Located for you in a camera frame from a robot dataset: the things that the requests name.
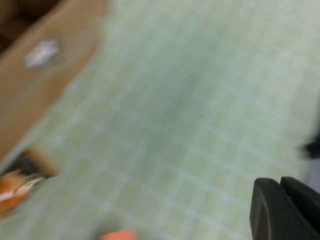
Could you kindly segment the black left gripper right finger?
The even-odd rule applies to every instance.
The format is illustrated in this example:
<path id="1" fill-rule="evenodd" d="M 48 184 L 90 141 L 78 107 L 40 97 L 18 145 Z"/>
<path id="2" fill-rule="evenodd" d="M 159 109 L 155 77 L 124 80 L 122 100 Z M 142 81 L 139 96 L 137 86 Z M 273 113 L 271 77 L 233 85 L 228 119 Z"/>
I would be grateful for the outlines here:
<path id="1" fill-rule="evenodd" d="M 287 195 L 305 220 L 316 231 L 320 231 L 320 194 L 294 177 L 284 176 L 280 180 Z"/>

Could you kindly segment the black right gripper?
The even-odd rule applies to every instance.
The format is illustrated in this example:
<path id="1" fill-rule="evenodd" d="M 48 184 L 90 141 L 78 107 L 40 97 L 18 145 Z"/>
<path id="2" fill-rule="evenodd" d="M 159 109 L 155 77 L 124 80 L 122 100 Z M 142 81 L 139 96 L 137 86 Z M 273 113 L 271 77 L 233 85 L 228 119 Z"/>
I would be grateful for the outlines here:
<path id="1" fill-rule="evenodd" d="M 303 160 L 317 160 L 320 158 L 320 140 L 313 139 L 300 147 Z"/>

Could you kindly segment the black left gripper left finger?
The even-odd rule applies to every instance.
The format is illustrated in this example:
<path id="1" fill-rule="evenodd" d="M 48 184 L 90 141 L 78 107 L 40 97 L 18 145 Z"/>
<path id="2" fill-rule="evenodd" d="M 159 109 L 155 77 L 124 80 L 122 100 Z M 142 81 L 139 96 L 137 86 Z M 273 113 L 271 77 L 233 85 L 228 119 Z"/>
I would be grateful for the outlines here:
<path id="1" fill-rule="evenodd" d="M 320 232 L 306 221 L 280 182 L 254 181 L 249 215 L 252 239 L 318 240 Z"/>

